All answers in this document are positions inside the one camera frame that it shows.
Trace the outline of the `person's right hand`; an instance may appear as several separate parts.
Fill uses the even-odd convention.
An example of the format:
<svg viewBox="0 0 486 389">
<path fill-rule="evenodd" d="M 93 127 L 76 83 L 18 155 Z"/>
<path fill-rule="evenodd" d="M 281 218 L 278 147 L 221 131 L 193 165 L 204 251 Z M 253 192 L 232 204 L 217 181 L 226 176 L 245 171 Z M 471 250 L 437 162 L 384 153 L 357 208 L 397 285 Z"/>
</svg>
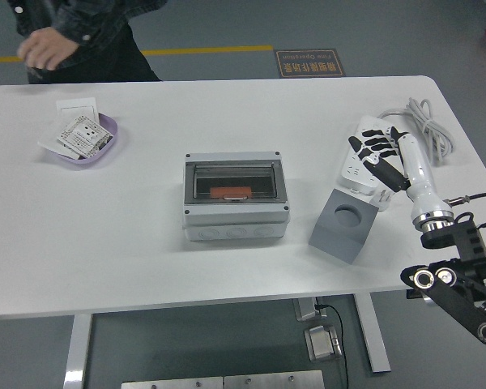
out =
<svg viewBox="0 0 486 389">
<path fill-rule="evenodd" d="M 55 71 L 78 47 L 55 28 L 42 28 L 32 32 L 19 45 L 17 56 L 28 67 Z"/>
</svg>

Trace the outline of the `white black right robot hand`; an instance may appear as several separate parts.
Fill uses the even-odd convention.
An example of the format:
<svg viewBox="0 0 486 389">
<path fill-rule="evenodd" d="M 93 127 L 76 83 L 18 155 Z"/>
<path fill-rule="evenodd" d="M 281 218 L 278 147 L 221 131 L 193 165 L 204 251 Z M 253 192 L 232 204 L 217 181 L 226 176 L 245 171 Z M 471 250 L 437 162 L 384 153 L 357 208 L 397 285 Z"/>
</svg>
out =
<svg viewBox="0 0 486 389">
<path fill-rule="evenodd" d="M 428 232 L 454 223 L 450 205 L 437 193 L 428 157 L 414 135 L 391 127 L 387 134 L 398 147 L 403 171 L 399 172 L 379 152 L 356 136 L 348 138 L 352 150 L 363 166 L 394 192 L 404 190 L 413 202 L 412 223 L 416 230 Z"/>
</svg>

